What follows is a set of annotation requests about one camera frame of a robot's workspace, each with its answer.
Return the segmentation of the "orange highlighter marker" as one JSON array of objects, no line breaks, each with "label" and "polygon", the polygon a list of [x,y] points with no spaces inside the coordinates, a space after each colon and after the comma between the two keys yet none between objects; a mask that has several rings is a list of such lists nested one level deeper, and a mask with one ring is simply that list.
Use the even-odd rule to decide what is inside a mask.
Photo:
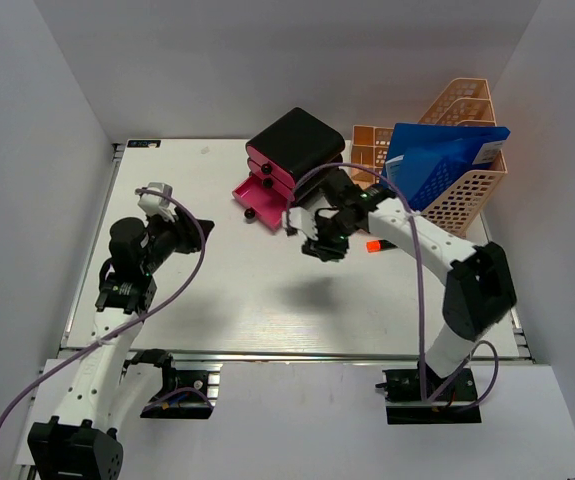
[{"label": "orange highlighter marker", "polygon": [[372,240],[366,243],[366,249],[368,253],[387,251],[395,248],[396,245],[386,240]]}]

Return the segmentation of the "black pink drawer organizer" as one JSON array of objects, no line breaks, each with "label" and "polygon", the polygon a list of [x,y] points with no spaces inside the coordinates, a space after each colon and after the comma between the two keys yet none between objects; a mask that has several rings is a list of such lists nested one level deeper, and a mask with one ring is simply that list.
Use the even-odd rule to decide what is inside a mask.
[{"label": "black pink drawer organizer", "polygon": [[247,221],[275,231],[282,225],[287,200],[292,198],[294,206],[308,201],[331,171],[301,178],[320,165],[342,161],[344,149],[338,131],[295,107],[246,143],[248,178],[232,196]]}]

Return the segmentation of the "blue plastic folder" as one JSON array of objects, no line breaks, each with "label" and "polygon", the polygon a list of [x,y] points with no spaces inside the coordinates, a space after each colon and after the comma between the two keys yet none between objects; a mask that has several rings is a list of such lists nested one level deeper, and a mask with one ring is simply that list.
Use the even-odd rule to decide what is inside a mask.
[{"label": "blue plastic folder", "polygon": [[422,211],[463,174],[488,169],[510,136],[506,127],[398,123],[382,174]]}]

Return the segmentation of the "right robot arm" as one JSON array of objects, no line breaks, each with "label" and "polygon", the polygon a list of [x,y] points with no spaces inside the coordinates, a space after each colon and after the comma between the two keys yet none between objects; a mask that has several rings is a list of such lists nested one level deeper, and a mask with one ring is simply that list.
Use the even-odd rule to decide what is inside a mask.
[{"label": "right robot arm", "polygon": [[343,259],[359,230],[393,243],[416,262],[418,312],[425,312],[423,274],[444,287],[444,325],[433,343],[419,339],[420,398],[433,402],[455,385],[486,333],[516,305],[517,296],[503,248],[459,238],[411,209],[386,178],[361,188],[340,164],[327,167],[321,190],[331,216],[288,204],[282,215],[287,234],[302,233],[302,252],[323,262]]}]

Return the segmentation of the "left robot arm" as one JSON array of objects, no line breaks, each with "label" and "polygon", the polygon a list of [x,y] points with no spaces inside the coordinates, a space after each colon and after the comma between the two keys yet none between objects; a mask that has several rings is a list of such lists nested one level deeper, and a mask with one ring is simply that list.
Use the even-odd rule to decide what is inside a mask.
[{"label": "left robot arm", "polygon": [[36,422],[28,447],[42,479],[116,479],[123,465],[124,427],[153,396],[166,399],[178,374],[164,350],[128,353],[142,329],[157,286],[156,270],[174,253],[202,251],[214,228],[180,209],[145,208],[145,219],[122,218],[109,235],[92,328],[94,351],[80,360],[62,401],[46,422]]}]

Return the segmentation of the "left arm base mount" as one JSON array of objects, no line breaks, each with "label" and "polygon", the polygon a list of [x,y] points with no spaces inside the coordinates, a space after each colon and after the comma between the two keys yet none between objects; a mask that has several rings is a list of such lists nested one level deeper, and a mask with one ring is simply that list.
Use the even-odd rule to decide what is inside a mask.
[{"label": "left arm base mount", "polygon": [[161,380],[161,388],[143,408],[141,418],[207,420],[211,416],[218,396],[218,372],[181,367],[171,353],[162,349],[136,353],[124,362],[124,369],[139,364],[157,368]]}]

